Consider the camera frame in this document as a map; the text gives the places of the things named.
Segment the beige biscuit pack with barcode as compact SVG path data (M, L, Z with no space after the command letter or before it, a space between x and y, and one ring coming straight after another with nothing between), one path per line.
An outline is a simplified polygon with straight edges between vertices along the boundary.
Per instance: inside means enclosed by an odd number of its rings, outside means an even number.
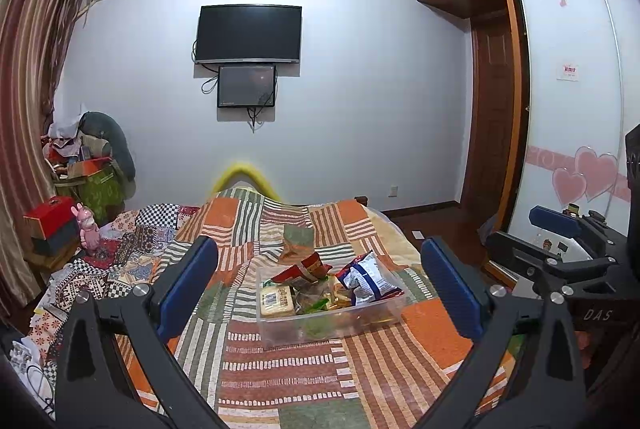
M262 287L259 296L259 311L265 319L294 315L295 302L291 287L287 285Z

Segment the red blue white snack bag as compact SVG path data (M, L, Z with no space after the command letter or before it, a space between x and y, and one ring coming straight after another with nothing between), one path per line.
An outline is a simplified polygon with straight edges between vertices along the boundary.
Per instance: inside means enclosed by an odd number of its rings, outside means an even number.
M373 251L356 256L335 277L349 291L352 305L368 305L404 293L404 290L392 283L386 268L378 262Z

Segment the yellow noodle snack bag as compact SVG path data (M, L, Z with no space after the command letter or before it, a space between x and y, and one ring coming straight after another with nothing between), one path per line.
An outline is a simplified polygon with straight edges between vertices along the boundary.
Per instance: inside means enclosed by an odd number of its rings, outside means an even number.
M323 284L321 302L324 311L349 308L352 306L352 290L346 288L335 276L330 276Z

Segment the brown wafer biscuit pack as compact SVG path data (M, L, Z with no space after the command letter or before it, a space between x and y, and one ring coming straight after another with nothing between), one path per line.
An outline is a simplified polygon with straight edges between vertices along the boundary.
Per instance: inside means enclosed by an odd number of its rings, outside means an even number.
M322 262L319 253L311 253L302 261L296 262L279 274L272 276L271 280L277 285L306 288L325 279L331 269L330 264Z

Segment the dark blue box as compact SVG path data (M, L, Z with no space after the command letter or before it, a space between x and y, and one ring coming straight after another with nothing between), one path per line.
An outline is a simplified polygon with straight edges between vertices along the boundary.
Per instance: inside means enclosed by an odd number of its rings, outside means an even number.
M77 245L78 241L79 234L77 224L75 221L70 221L47 239L32 238L32 250L39 256L53 257L58 255L68 245Z

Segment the pink plush toy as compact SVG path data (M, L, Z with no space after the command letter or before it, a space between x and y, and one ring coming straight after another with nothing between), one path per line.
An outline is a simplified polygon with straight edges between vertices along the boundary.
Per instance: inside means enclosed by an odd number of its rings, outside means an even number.
M87 253L94 253L100 245L100 230L96 218L90 208L81 202L70 207L70 211L76 219L80 237L80 243Z

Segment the red gift box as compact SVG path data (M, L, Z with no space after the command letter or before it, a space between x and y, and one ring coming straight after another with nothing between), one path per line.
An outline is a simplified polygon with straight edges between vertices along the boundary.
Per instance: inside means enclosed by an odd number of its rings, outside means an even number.
M23 215L28 235L32 238L49 239L59 229L74 219L70 196L53 196Z

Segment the white sliding wardrobe door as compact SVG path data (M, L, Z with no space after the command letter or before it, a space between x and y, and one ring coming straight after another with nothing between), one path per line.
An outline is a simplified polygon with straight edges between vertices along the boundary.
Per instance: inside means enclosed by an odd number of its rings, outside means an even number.
M639 123L639 0L521 0L526 157L509 232L539 243L530 210L604 215L628 229L625 136Z

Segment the green patterned box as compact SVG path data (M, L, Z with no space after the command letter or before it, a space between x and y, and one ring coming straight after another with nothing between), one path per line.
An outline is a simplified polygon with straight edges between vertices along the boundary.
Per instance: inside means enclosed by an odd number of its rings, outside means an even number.
M58 195L72 197L88 207L100 227L112 222L125 209L122 184L111 163L92 175L62 178L54 186Z

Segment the clear plastic storage box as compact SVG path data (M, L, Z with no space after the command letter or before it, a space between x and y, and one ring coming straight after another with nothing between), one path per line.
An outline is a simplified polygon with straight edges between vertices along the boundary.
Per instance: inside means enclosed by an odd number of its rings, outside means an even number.
M302 293L291 288L295 302L294 315L265 319L259 311L260 290L265 286L277 285L271 280L276 271L265 267L258 270L256 323L262 345L266 348L304 345L355 336L399 323L401 311L409 304L408 289L390 271L386 270L386 273L393 284L404 290L402 295L368 305L324 311L321 299L323 284L327 279L322 279Z

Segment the grey green cushion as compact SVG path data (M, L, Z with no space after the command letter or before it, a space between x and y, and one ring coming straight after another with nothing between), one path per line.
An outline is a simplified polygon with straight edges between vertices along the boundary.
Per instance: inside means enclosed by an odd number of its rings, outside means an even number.
M126 135L111 116L99 111L87 111L80 119L79 129L82 133L107 141L111 147L111 157L122 170L126 180L134 181L136 167L134 167Z

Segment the striped red curtain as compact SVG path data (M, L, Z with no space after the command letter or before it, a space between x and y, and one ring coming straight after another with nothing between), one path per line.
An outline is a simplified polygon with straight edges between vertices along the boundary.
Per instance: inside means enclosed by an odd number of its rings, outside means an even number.
M53 121L70 38L84 0L1 0L1 313L40 290L24 260L23 215L53 186L40 138Z

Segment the yellow curved bed rail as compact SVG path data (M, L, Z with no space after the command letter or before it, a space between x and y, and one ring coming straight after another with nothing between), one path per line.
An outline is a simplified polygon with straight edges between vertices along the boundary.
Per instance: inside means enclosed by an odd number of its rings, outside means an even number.
M281 200L280 195L266 179L265 175L248 162L231 163L217 178L210 193L214 195L225 189L232 188L235 184L253 189L255 192L275 201Z

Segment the small wall monitor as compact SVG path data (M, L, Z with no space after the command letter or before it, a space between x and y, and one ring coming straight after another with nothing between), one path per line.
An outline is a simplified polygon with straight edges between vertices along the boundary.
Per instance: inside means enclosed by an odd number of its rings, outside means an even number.
M220 66L217 83L218 108L273 107L277 71L273 65Z

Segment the large wall television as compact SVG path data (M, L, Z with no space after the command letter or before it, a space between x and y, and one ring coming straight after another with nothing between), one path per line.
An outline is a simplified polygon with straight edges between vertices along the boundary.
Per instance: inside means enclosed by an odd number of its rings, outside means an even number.
M295 5L202 6L194 63L297 64L302 23L302 8Z

